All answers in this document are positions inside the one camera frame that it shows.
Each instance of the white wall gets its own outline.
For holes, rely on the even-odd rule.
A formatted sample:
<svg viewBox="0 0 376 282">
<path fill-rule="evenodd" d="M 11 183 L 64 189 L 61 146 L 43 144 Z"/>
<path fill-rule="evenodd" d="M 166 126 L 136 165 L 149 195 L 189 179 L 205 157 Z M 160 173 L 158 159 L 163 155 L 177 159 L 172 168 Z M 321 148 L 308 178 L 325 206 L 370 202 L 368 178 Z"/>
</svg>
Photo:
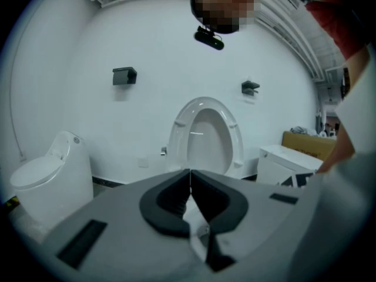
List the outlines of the white wall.
<svg viewBox="0 0 376 282">
<path fill-rule="evenodd" d="M 63 126 L 84 138 L 95 176 L 129 183 L 163 173 L 160 149 L 198 96 L 220 100 L 238 121 L 244 175 L 256 173 L 258 147 L 281 143 L 293 126 L 314 128 L 315 87 L 282 43 L 253 25 L 223 36 L 216 51 L 193 39 L 197 26 L 188 0 L 130 2 L 90 22 L 65 82 Z M 112 69 L 125 66 L 137 70 L 137 83 L 112 86 Z M 254 98 L 241 94 L 248 76 L 261 85 Z"/>
<path fill-rule="evenodd" d="M 13 195 L 9 178 L 21 165 L 10 120 L 10 80 L 16 134 L 31 160 L 44 155 L 63 129 L 67 68 L 96 11 L 89 0 L 34 0 L 8 38 L 0 82 L 2 202 Z"/>
</svg>

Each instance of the smart toilet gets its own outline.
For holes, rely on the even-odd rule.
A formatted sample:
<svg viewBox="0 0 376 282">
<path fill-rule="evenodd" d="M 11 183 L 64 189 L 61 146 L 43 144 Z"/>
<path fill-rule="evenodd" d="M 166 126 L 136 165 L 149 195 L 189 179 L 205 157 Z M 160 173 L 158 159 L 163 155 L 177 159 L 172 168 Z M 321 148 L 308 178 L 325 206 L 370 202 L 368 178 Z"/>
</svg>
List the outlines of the smart toilet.
<svg viewBox="0 0 376 282">
<path fill-rule="evenodd" d="M 89 155 L 83 140 L 67 131 L 58 133 L 46 155 L 17 169 L 10 182 L 26 212 L 47 229 L 93 199 Z"/>
<path fill-rule="evenodd" d="M 204 169 L 241 177 L 243 141 L 239 126 L 221 102 L 191 100 L 174 121 L 167 146 L 167 171 Z"/>
</svg>

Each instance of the ceiling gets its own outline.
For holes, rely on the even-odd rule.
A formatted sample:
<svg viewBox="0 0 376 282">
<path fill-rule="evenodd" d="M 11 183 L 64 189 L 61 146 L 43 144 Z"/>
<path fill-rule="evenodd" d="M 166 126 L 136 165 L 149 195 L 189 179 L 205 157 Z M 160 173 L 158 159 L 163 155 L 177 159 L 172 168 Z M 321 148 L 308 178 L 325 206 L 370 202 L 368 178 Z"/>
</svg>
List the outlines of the ceiling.
<svg viewBox="0 0 376 282">
<path fill-rule="evenodd" d="M 132 0 L 91 0 L 102 8 Z M 301 0 L 260 0 L 256 22 L 284 42 L 302 61 L 318 87 L 321 101 L 341 101 L 344 58 Z"/>
</svg>

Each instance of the floor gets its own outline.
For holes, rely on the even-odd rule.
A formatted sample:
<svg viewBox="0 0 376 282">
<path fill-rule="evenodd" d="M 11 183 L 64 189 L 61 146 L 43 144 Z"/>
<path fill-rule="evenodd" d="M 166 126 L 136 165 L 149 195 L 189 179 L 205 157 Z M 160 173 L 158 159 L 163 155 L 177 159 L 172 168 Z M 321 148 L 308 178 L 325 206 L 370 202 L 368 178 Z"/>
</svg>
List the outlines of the floor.
<svg viewBox="0 0 376 282">
<path fill-rule="evenodd" d="M 111 188 L 93 183 L 94 197 L 109 189 Z M 9 219 L 18 233 L 27 235 L 37 243 L 42 243 L 49 232 L 47 228 L 32 219 L 21 205 L 9 213 Z"/>
</svg>

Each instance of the toilet seat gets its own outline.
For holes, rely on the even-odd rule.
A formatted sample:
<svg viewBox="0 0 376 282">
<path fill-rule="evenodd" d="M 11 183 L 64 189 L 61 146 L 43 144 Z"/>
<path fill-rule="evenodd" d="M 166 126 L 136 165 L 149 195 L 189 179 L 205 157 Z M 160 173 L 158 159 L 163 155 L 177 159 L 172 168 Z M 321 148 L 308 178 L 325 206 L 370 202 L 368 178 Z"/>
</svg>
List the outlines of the toilet seat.
<svg viewBox="0 0 376 282">
<path fill-rule="evenodd" d="M 206 109 L 214 110 L 218 114 L 223 121 L 223 125 L 221 124 L 221 126 L 227 128 L 230 136 L 232 148 L 224 147 L 224 149 L 232 153 L 232 158 L 228 168 L 223 169 L 225 171 L 221 172 L 221 174 L 230 177 L 239 177 L 244 162 L 243 141 L 239 126 L 228 108 L 218 100 L 210 97 L 200 97 L 191 100 L 175 119 L 167 146 L 167 171 L 172 172 L 191 168 L 188 160 L 188 145 L 191 128 L 197 115 Z"/>
<path fill-rule="evenodd" d="M 34 159 L 21 166 L 11 176 L 11 185 L 16 189 L 28 189 L 51 179 L 64 162 L 54 155 Z"/>
</svg>

